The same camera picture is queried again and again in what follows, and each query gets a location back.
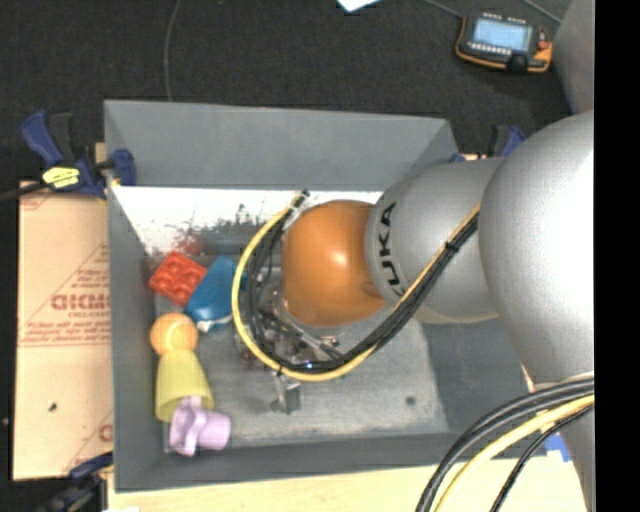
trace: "cable bundle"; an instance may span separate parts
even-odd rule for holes
[[[270,261],[272,252],[281,240],[289,219],[301,206],[306,194],[297,196],[292,203],[267,222],[249,242],[236,270],[232,288],[233,317],[238,334],[249,350],[265,365],[289,377],[301,381],[319,382],[344,375],[358,366],[372,353],[381,349],[406,325],[432,289],[447,263],[462,244],[475,233],[478,226],[480,205],[477,205],[442,245],[414,283],[393,307],[390,315],[368,336],[344,354],[332,354],[329,360],[293,363],[271,353],[266,343],[264,328],[257,311],[260,292],[266,279],[260,278],[261,269]],[[248,323],[247,331],[239,307],[239,290],[243,273],[247,270]]]
[[[594,407],[594,378],[588,377],[536,391],[492,411],[467,429],[450,448],[422,493],[415,509],[416,512],[430,510],[442,512],[447,510],[452,497],[460,488],[462,482],[480,464],[502,453],[535,431],[546,428],[523,452],[508,476],[491,508],[491,512],[498,511],[516,478],[535,450],[550,435],[582,418]],[[469,460],[444,489],[440,499],[436,502],[436,495],[453,465],[465,455],[468,455],[479,444],[486,444],[493,434],[504,429],[504,427],[513,426],[514,424],[518,424],[518,426],[491,442]]]

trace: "digital display device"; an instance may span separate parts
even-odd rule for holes
[[[520,52],[529,49],[533,27],[516,23],[480,18],[473,31],[473,40]]]
[[[469,62],[514,73],[546,71],[551,63],[546,29],[494,12],[464,16],[456,54]]]

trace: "gray box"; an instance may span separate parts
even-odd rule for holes
[[[344,379],[304,383],[302,409],[285,415],[268,407],[271,377],[242,366],[230,326],[203,336],[197,354],[216,409],[232,417],[231,446],[193,458],[168,453],[166,429],[153,415],[158,358],[147,340],[154,318],[171,306],[147,282],[176,235],[198,232],[203,264],[237,256],[265,197],[300,188],[319,200],[375,197],[448,161],[456,146],[440,119],[154,102],[107,102],[105,133],[107,151],[129,149],[139,173],[138,187],[109,194],[117,490],[436,463],[466,426],[526,390],[497,321],[411,321]],[[220,207],[237,220],[241,202],[255,222],[230,229],[207,222]],[[377,320],[348,334],[362,336]]]

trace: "yellow cable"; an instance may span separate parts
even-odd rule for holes
[[[578,398],[567,404],[556,407],[546,411],[535,418],[526,421],[519,427],[507,432],[502,437],[496,439],[493,443],[487,446],[484,450],[478,453],[473,459],[467,462],[462,469],[456,474],[455,478],[447,486],[446,490],[442,494],[442,497],[438,501],[434,512],[444,512],[447,509],[455,495],[456,491],[462,485],[462,482],[466,480],[469,475],[482,465],[484,462],[492,459],[496,455],[502,453],[509,446],[517,443],[521,439],[524,439],[529,434],[532,434],[536,430],[540,430],[549,423],[555,423],[567,416],[570,416],[584,407],[591,405],[595,402],[595,395],[591,394],[583,398]]]
[[[431,267],[433,267],[436,263],[436,261],[438,261],[438,258],[442,255],[442,253],[447,249],[447,244],[451,243],[451,241],[458,236],[458,234],[466,227],[467,223],[474,217],[474,215],[476,215],[478,212],[480,211],[480,203],[478,203],[477,205],[475,205],[473,207],[473,209],[469,212],[469,214],[466,216],[466,218],[460,223],[458,224],[458,227],[455,229],[455,231],[449,235],[449,238],[447,239],[447,242],[442,244],[440,246],[440,248],[438,249],[438,251],[433,255],[433,258],[431,258],[431,261],[429,263],[427,263],[427,266],[424,267],[424,269],[422,270],[422,272],[420,272],[420,275],[418,277],[416,277],[413,281],[413,283],[411,284],[411,286],[409,286],[409,288],[407,289],[406,292],[404,292],[404,295],[402,297],[400,297],[400,300],[396,303],[396,305],[393,307],[393,311],[395,311],[396,309],[398,309],[400,307],[400,305],[407,300],[407,297],[409,297],[409,295],[411,295],[411,293],[413,293],[413,290],[416,289],[416,287],[418,286],[418,284],[420,284],[420,281],[422,281],[422,278],[427,275],[427,273],[431,270]]]
[[[267,234],[267,232],[275,224],[277,224],[277,222],[282,217],[284,217],[287,214],[287,212],[289,212],[289,210],[292,208],[292,205],[293,203],[287,206],[282,211],[280,211],[271,220],[269,220],[269,222],[267,222],[264,226],[262,226],[262,228],[260,228],[258,233],[256,233],[256,235],[249,242],[244,252],[242,253],[242,256],[240,257],[240,261],[238,262],[238,268],[236,269],[236,273],[233,276],[233,285],[231,288],[231,309],[233,312],[233,320],[236,325],[236,329],[238,330],[238,334],[240,335],[240,338],[242,338],[242,341],[247,346],[247,348],[251,351],[251,353],[254,356],[256,356],[260,361],[262,361],[265,365],[267,365],[269,368],[273,370],[281,371],[283,375],[286,375],[288,377],[298,379],[300,381],[305,381],[305,382],[322,382],[325,380],[338,378],[344,375],[345,373],[348,373],[351,370],[353,370],[356,366],[362,363],[362,361],[364,361],[367,357],[369,357],[369,355],[374,351],[375,345],[370,349],[364,351],[359,356],[353,358],[353,360],[349,361],[348,363],[345,363],[343,366],[336,368],[335,370],[330,370],[327,372],[317,373],[317,374],[289,370],[288,368],[281,367],[280,363],[278,363],[277,361],[274,361],[269,356],[267,356],[262,350],[260,350],[260,347],[258,347],[255,344],[250,334],[247,332],[247,329],[245,328],[244,323],[242,321],[242,315],[240,314],[240,305],[238,300],[238,296],[240,293],[240,281],[242,279],[242,274],[247,265],[247,262],[249,261],[251,254],[253,254],[253,251],[258,246],[258,244],[262,241],[262,239]]]
[[[375,351],[376,345],[372,346],[371,348],[368,348],[362,354],[354,357],[351,361],[343,364],[342,366],[340,366],[339,368],[336,368],[335,370],[329,370],[329,371],[326,371],[326,372],[316,373],[316,374],[298,372],[298,371],[295,371],[295,370],[290,370],[288,368],[282,367],[280,365],[280,363],[278,363],[277,361],[274,361],[267,354],[265,354],[262,350],[260,350],[260,347],[258,347],[255,344],[254,340],[251,338],[251,335],[249,334],[249,332],[245,328],[244,322],[242,321],[242,315],[240,314],[240,304],[239,304],[239,299],[238,299],[239,294],[240,294],[240,282],[242,280],[242,274],[244,272],[245,267],[247,266],[249,258],[253,254],[253,251],[258,246],[258,244],[260,244],[262,242],[262,239],[269,232],[269,230],[273,226],[275,226],[278,223],[278,221],[280,221],[280,219],[282,219],[282,217],[284,217],[291,209],[294,208],[293,204],[295,203],[296,200],[297,200],[297,197],[294,198],[294,200],[289,204],[289,206],[287,206],[286,208],[281,210],[279,213],[274,215],[273,218],[271,218],[264,226],[262,226],[258,230],[256,235],[251,239],[251,241],[249,242],[249,244],[245,248],[244,252],[242,253],[242,256],[240,257],[240,261],[238,262],[238,267],[237,267],[236,272],[235,272],[235,274],[233,276],[233,285],[232,285],[232,288],[231,288],[231,309],[232,309],[232,313],[233,313],[233,321],[234,321],[236,329],[238,331],[238,335],[240,336],[240,338],[242,339],[244,344],[247,346],[247,348],[251,351],[251,353],[255,357],[257,357],[262,363],[264,363],[266,366],[268,366],[269,368],[271,368],[273,370],[280,371],[283,375],[286,375],[286,376],[294,378],[294,379],[298,379],[300,381],[322,382],[322,381],[336,379],[338,377],[341,377],[342,375],[345,375],[346,373],[348,373],[351,370],[353,370],[354,368],[356,368],[358,365],[360,365],[367,357],[369,357]],[[453,234],[449,237],[447,242],[451,242],[451,240],[453,238],[455,238],[458,235],[458,233],[460,231],[462,231],[462,229],[464,229],[464,227],[466,226],[467,222],[469,222],[469,220],[475,214],[478,213],[479,209],[480,209],[480,205],[478,204],[469,213],[467,218],[465,218],[464,221],[462,223],[460,223],[460,225],[456,228],[456,230],[453,232]],[[409,297],[411,292],[413,292],[413,290],[418,286],[418,284],[420,283],[422,278],[427,274],[427,272],[429,272],[431,267],[435,264],[435,262],[440,257],[440,255],[445,251],[445,249],[446,249],[446,244],[444,244],[444,245],[442,245],[440,247],[438,252],[433,256],[431,261],[423,269],[423,271],[420,273],[420,275],[415,279],[413,284],[409,287],[409,289],[404,293],[404,295],[400,298],[400,300],[393,307],[393,311],[394,312],[407,299],[407,297]]]

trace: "display screen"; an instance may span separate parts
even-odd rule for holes
[[[473,31],[473,41],[526,52],[529,49],[531,27],[480,18]]]

